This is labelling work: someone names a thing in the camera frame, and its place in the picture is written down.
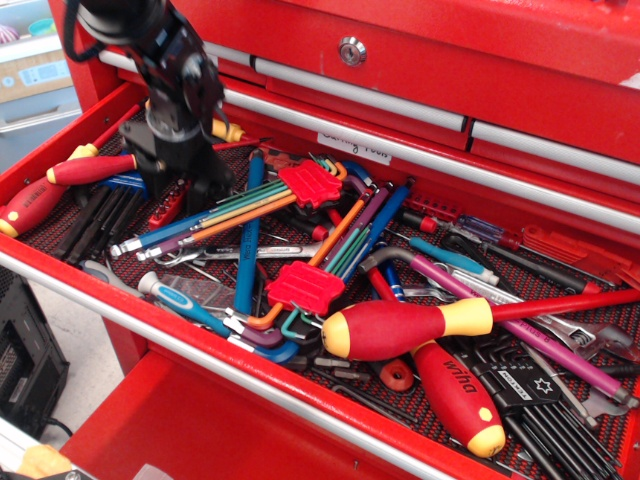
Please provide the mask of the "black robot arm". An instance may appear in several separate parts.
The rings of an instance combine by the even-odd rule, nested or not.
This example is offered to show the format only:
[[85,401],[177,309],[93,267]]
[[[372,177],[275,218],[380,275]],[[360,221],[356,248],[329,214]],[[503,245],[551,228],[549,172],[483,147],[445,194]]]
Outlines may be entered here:
[[151,194],[182,176],[191,182],[186,210],[194,214],[231,189],[235,175],[212,146],[224,87],[200,36],[170,2],[69,1],[63,33],[69,59],[88,61],[117,46],[145,81],[146,120],[119,133]]

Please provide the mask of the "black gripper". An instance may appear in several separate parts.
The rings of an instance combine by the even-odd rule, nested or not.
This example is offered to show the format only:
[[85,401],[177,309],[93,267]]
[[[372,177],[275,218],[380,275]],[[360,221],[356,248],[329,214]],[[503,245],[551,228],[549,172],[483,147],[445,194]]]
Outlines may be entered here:
[[194,215],[210,201],[228,195],[235,175],[218,156],[199,127],[185,140],[165,140],[144,122],[126,122],[119,128],[126,149],[135,156],[136,170],[149,196],[159,198],[175,176],[192,180],[185,212]]

